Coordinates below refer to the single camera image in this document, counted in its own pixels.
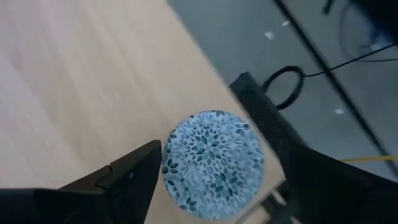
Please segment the wooden shelf riser black legs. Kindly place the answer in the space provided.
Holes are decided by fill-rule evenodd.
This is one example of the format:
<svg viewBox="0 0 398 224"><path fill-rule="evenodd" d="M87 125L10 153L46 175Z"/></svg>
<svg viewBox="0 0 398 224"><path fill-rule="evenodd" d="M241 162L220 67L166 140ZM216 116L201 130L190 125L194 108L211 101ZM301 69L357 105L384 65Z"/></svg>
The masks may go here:
<svg viewBox="0 0 398 224"><path fill-rule="evenodd" d="M161 165L170 132L221 110L264 154L257 194L220 220L182 210ZM83 201L62 187L152 140L159 178L143 224L266 224L279 161L166 0L0 0L0 224L64 224Z"/></svg>

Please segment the blue floral patterned tin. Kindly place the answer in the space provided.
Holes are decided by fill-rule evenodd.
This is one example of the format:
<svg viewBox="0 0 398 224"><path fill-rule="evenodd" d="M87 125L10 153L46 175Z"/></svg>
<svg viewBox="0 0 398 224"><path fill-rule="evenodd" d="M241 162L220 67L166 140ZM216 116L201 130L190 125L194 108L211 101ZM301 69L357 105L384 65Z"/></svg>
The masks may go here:
<svg viewBox="0 0 398 224"><path fill-rule="evenodd" d="M184 211L220 220L240 212L261 187L265 162L255 132L221 110L189 116L165 143L161 165L166 190Z"/></svg>

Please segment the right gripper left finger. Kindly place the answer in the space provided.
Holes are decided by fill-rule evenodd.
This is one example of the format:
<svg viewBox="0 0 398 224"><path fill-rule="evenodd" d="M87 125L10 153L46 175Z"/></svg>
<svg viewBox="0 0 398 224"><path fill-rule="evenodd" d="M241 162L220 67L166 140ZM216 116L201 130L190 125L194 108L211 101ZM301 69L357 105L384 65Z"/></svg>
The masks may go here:
<svg viewBox="0 0 398 224"><path fill-rule="evenodd" d="M159 178L160 140L147 144L64 187L83 201L64 224L143 224Z"/></svg>

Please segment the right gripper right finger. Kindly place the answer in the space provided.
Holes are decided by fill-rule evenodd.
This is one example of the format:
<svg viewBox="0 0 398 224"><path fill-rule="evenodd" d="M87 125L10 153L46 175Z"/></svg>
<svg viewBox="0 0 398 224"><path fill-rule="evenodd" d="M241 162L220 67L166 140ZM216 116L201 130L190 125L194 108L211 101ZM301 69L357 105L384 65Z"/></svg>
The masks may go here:
<svg viewBox="0 0 398 224"><path fill-rule="evenodd" d="M261 200L267 224L389 224L388 181L310 149L248 72L229 86L269 143L285 174Z"/></svg>

